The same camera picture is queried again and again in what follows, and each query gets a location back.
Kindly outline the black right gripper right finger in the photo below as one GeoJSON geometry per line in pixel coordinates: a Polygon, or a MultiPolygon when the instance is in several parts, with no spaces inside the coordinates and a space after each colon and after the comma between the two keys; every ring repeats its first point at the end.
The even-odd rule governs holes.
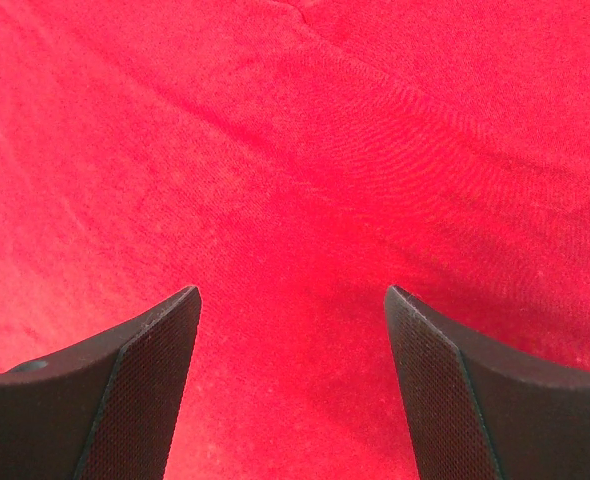
{"type": "Polygon", "coordinates": [[[389,339],[422,479],[590,479],[590,372],[520,352],[403,289],[389,339]]]}

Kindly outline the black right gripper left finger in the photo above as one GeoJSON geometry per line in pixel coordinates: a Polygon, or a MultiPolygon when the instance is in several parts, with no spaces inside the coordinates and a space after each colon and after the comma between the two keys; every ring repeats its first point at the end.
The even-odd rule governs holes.
{"type": "Polygon", "coordinates": [[[201,311],[187,287],[0,373],[0,479],[161,479],[201,311]]]}

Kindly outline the red t shirt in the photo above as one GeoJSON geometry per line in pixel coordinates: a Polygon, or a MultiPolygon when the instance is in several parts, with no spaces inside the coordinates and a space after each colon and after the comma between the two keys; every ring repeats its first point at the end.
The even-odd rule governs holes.
{"type": "Polygon", "coordinates": [[[170,479],[413,479],[398,285],[590,370],[590,1],[0,1],[0,371],[195,285],[170,479]]]}

